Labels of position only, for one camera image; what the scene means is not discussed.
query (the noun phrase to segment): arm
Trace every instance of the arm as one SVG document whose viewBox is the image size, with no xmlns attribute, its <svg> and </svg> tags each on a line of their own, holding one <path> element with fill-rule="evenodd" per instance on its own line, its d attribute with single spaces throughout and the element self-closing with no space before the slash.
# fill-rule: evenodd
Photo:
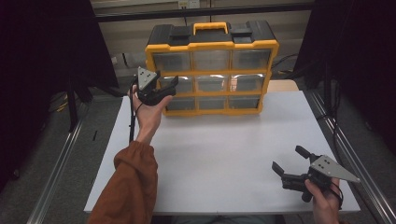
<svg viewBox="0 0 396 224">
<path fill-rule="evenodd" d="M 141 102 L 134 94 L 132 97 L 136 110 Z M 140 106 L 136 140 L 114 158 L 116 172 L 92 209 L 89 223 L 150 223 L 157 197 L 158 165 L 149 144 L 160 126 L 162 110 L 171 100 L 167 96 L 155 106 Z"/>
</svg>

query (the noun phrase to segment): brown jacket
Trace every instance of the brown jacket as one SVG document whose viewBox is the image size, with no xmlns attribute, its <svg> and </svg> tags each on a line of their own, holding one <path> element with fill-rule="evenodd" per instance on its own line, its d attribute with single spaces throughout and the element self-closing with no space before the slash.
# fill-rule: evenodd
<svg viewBox="0 0 396 224">
<path fill-rule="evenodd" d="M 88 223 L 150 223 L 157 198 L 157 168 L 154 148 L 139 142 L 114 158 L 111 176 L 92 209 Z"/>
</svg>

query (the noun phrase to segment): white table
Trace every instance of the white table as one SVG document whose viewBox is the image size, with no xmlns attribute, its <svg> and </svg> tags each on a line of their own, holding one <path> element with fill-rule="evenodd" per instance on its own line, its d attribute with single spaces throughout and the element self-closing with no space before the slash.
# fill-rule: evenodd
<svg viewBox="0 0 396 224">
<path fill-rule="evenodd" d="M 128 144 L 129 123 L 129 100 L 124 98 L 86 212 L 113 174 L 115 154 Z M 259 115 L 163 117 L 152 145 L 159 164 L 157 215 L 312 211 L 301 192 L 282 189 L 272 162 L 288 174 L 306 173 L 309 161 L 294 151 L 297 145 L 333 158 L 301 91 L 267 93 Z M 342 211 L 360 211 L 345 181 L 341 189 Z"/>
</svg>

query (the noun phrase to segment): wrist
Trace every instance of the wrist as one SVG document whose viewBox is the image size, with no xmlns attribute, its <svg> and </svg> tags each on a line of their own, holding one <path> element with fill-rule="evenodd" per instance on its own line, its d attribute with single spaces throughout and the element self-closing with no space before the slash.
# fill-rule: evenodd
<svg viewBox="0 0 396 224">
<path fill-rule="evenodd" d="M 154 133 L 150 130 L 141 129 L 137 134 L 136 141 L 150 145 Z"/>
</svg>

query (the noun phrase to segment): human hand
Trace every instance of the human hand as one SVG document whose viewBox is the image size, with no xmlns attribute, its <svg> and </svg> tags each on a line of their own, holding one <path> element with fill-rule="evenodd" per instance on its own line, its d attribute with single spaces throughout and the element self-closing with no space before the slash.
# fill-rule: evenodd
<svg viewBox="0 0 396 224">
<path fill-rule="evenodd" d="M 139 134 L 136 137 L 136 141 L 150 144 L 152 137 L 160 126 L 162 111 L 172 100 L 172 96 L 168 95 L 164 97 L 157 105 L 149 106 L 142 104 L 135 94 L 136 91 L 137 87 L 134 85 L 132 97 L 134 111 L 137 110 L 136 116 L 139 123 Z"/>
<path fill-rule="evenodd" d="M 340 180 L 332 178 L 330 188 L 337 194 L 339 194 Z M 316 224 L 334 224 L 338 223 L 338 209 L 339 202 L 338 198 L 329 191 L 321 192 L 320 188 L 312 183 L 309 179 L 305 180 L 306 188 L 314 196 L 314 220 Z"/>
</svg>

